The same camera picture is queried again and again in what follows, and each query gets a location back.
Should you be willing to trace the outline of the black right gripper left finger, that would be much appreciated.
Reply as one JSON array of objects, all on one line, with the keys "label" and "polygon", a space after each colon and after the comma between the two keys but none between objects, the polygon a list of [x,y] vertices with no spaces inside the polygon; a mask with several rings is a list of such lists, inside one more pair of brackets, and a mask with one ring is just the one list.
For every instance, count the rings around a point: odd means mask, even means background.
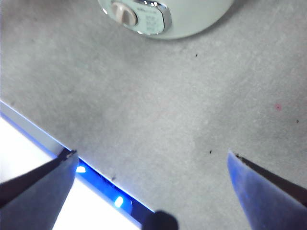
[{"label": "black right gripper left finger", "polygon": [[55,159],[0,185],[2,230],[51,230],[74,183],[77,153]]}]

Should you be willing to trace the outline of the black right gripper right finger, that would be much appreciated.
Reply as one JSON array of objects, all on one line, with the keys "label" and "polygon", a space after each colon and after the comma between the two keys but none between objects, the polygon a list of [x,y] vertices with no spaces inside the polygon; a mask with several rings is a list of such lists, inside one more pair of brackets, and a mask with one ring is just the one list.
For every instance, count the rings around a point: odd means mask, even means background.
[{"label": "black right gripper right finger", "polygon": [[227,167],[253,230],[305,230],[307,190],[252,161],[228,152]]}]

